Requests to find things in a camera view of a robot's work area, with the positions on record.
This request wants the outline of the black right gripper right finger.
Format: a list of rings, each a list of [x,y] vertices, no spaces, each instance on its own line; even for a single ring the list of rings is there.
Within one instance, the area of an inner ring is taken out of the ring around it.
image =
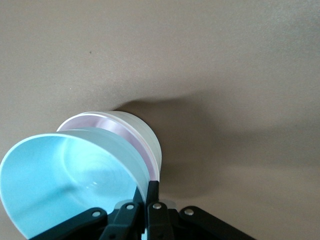
[[[146,228],[148,240],[174,240],[168,207],[159,201],[159,185],[156,180],[148,183],[146,197]]]

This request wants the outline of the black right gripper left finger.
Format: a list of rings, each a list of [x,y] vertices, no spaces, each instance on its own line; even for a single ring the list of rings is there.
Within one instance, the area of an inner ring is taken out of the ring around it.
[[[100,240],[141,240],[145,232],[145,205],[136,188],[133,199],[107,217]]]

